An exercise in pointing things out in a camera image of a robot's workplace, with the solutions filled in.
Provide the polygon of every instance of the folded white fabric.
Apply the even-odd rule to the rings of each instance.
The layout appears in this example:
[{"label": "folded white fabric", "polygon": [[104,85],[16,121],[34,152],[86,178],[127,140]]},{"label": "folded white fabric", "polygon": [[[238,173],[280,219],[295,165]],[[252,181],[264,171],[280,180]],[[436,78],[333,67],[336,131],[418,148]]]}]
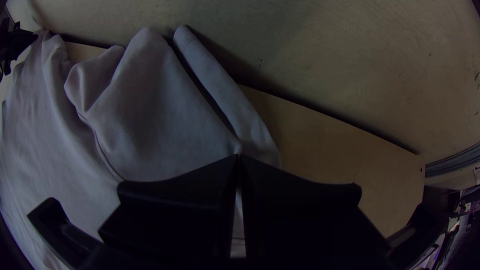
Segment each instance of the folded white fabric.
[{"label": "folded white fabric", "polygon": [[218,62],[184,26],[174,43],[233,132],[149,28],[126,49],[74,66],[62,39],[41,32],[15,68],[2,116],[0,210],[35,269],[64,267],[27,219],[48,197],[99,239],[119,181],[165,180],[239,153],[280,165],[266,126]]}]

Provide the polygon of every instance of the wooden surface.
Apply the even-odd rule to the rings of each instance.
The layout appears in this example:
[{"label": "wooden surface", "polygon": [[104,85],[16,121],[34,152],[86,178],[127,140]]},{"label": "wooden surface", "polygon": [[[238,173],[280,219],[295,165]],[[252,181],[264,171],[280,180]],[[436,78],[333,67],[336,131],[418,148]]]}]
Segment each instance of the wooden surface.
[{"label": "wooden surface", "polygon": [[[65,44],[74,63],[105,51]],[[240,87],[267,125],[285,171],[319,183],[358,184],[359,207],[384,237],[407,224],[423,196],[419,156],[332,117]]]},{"label": "wooden surface", "polygon": [[104,44],[187,24],[235,79],[396,139],[425,163],[480,141],[471,0],[32,1],[56,32]]}]

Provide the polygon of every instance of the white sheet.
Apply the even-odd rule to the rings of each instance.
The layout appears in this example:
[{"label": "white sheet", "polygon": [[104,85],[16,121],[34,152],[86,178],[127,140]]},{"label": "white sheet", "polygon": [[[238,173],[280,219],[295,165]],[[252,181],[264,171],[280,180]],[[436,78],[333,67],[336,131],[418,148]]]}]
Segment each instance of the white sheet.
[{"label": "white sheet", "polygon": [[186,27],[174,43],[233,132],[152,29],[74,66],[62,39],[41,32],[15,68],[0,140],[0,210],[35,269],[64,267],[27,219],[48,197],[99,238],[122,180],[164,180],[237,153],[280,165],[267,128],[222,67]]}]

